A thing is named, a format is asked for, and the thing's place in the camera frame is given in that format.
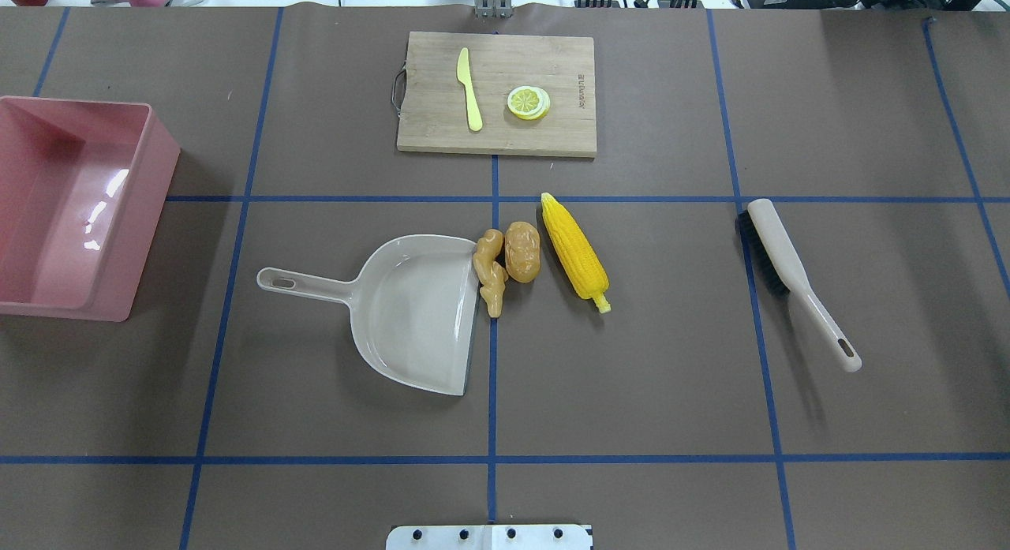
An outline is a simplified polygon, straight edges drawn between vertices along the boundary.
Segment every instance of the pink plastic box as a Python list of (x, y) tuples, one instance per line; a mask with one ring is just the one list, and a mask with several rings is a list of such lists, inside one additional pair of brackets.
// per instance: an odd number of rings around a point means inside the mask
[(0, 97), (0, 313), (125, 320), (178, 158), (147, 104)]

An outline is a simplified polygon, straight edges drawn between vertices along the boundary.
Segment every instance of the knife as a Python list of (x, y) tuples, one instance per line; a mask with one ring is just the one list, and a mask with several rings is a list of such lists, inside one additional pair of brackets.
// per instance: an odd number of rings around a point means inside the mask
[(474, 132), (480, 132), (484, 127), (484, 121), (481, 118), (481, 109), (477, 108), (474, 82), (470, 79), (470, 49), (467, 47), (460, 50), (460, 60), (456, 62), (456, 78), (463, 84), (463, 89), (467, 90), (467, 125)]

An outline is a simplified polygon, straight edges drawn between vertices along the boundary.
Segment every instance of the yellow corn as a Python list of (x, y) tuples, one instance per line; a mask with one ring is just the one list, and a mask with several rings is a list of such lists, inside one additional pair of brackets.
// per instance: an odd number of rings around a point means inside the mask
[(540, 206), (550, 243), (554, 244), (554, 251), (558, 251), (572, 288), (579, 298), (592, 299), (600, 313), (609, 312), (610, 303), (603, 294), (610, 289), (610, 280), (586, 234), (582, 233), (568, 209), (550, 194), (540, 195)]

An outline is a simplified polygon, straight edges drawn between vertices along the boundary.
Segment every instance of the lemon slice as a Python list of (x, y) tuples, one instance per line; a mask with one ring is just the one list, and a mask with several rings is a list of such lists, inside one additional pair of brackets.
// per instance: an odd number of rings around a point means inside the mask
[(535, 86), (520, 86), (508, 93), (508, 109), (517, 118), (534, 121), (543, 118), (550, 109), (547, 91)]

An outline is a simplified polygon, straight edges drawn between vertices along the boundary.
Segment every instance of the ginger root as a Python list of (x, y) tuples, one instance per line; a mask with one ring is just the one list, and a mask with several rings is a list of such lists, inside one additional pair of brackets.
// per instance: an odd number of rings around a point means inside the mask
[(488, 305), (488, 316), (500, 317), (502, 314), (502, 295), (505, 294), (505, 281), (508, 272), (501, 263), (495, 261), (502, 251), (504, 236), (501, 230), (487, 229), (484, 236), (477, 240), (477, 250), (474, 251), (474, 269), (481, 281), (481, 298)]
[(517, 283), (529, 284), (540, 273), (540, 232), (530, 223), (511, 223), (505, 230), (505, 269)]

